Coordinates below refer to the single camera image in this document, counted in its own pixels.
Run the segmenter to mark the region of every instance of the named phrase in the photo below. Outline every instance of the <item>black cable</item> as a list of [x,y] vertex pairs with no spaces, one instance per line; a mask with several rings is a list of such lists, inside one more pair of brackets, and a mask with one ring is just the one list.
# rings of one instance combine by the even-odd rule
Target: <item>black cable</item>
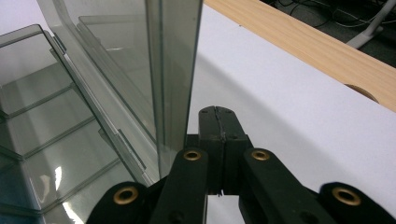
[[[317,8],[317,9],[323,9],[323,7],[321,7],[321,6],[308,5],[307,3],[315,3],[315,4],[318,4],[316,1],[312,1],[312,0],[306,0],[306,1],[303,1],[303,2],[299,2],[299,3],[297,3],[297,5],[296,5],[294,8],[291,9],[289,15],[292,16],[294,10],[295,10],[297,7],[299,7],[299,6],[315,7],[315,8]],[[319,25],[313,25],[312,27],[314,27],[314,28],[319,28],[320,26],[327,24],[327,23],[328,23],[329,21],[331,21],[331,20],[332,20],[332,16],[328,16],[327,19],[326,19],[326,21],[324,21],[323,23],[321,23],[321,24],[319,24]]]

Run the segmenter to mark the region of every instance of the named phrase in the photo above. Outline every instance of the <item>wooden shelf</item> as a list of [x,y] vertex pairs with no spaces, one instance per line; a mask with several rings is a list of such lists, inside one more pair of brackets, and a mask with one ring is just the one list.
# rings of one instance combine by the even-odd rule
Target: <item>wooden shelf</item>
[[259,0],[205,3],[328,76],[370,92],[381,105],[396,112],[395,68]]

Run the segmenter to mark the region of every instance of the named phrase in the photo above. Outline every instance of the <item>transparent acrylic panel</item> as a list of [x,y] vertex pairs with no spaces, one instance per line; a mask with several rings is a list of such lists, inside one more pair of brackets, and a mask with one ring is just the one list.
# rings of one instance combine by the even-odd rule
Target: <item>transparent acrylic panel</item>
[[142,184],[159,180],[145,1],[38,3],[66,48],[61,60],[127,169]]
[[0,203],[35,208],[23,170],[19,164],[0,170]]
[[[0,220],[9,223],[35,223],[74,198],[87,216],[107,187],[132,180],[59,49],[45,41],[52,43],[37,25],[0,36],[0,54],[9,56],[7,63],[0,59]],[[92,186],[113,170],[116,176]],[[95,198],[78,197],[81,192]]]
[[85,189],[49,211],[44,215],[44,219],[47,223],[72,224],[78,221],[85,223],[88,220],[91,210],[105,192],[114,185],[125,181],[134,182],[125,170],[125,167],[119,163],[93,181]]
[[92,121],[23,163],[40,209],[62,199],[117,158]]
[[[161,176],[166,175],[176,152],[184,146],[202,1],[38,2],[52,32],[62,39],[70,60],[106,112],[110,126],[124,130],[142,158],[150,153],[145,153],[148,147],[142,147],[144,142],[155,144],[160,157],[157,169]],[[101,93],[98,73],[129,111],[138,130],[121,127],[127,122],[106,107],[115,101],[109,100],[110,94]],[[137,144],[132,138],[138,135]]]
[[160,175],[184,147],[202,0],[148,0],[148,34]]
[[11,117],[72,83],[43,35],[6,43],[5,38],[0,40],[5,45],[0,48],[0,101],[1,109]]
[[87,51],[151,139],[155,138],[144,15],[83,16]]

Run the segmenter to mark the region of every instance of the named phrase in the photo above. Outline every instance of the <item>screw hole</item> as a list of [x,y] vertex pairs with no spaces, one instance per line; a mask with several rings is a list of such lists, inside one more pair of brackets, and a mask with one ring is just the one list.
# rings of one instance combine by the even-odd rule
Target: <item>screw hole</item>
[[359,197],[359,195],[350,189],[344,189],[340,187],[334,188],[332,190],[332,196],[334,196],[335,199],[337,199],[339,202],[351,206],[357,206],[361,204],[361,198]]
[[268,155],[268,153],[259,150],[253,151],[251,156],[258,161],[266,161],[270,159],[270,155]]
[[188,161],[197,161],[201,158],[201,153],[198,151],[190,150],[184,153],[184,159]]
[[138,191],[135,187],[125,187],[117,190],[114,194],[113,201],[119,205],[125,205],[133,202],[138,196]]

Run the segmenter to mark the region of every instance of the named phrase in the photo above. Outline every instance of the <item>cable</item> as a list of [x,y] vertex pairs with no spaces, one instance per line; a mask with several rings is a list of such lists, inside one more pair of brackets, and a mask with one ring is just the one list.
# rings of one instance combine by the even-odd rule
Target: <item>cable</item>
[[[321,5],[321,3],[317,2],[317,1],[306,0],[306,1],[303,1],[303,2],[297,3],[297,5],[296,5],[294,8],[291,9],[291,11],[290,11],[289,14],[292,16],[294,10],[295,10],[297,7],[299,7],[299,6],[315,7],[315,8],[318,8],[318,9],[323,9],[322,7],[308,5],[307,3],[316,3],[316,4],[318,4],[318,5]],[[326,19],[326,21],[324,21],[323,23],[321,23],[321,24],[319,24],[319,25],[313,25],[312,27],[318,28],[318,27],[320,27],[320,26],[322,26],[322,25],[328,23],[331,19],[332,19],[331,17],[328,17],[328,18]]]

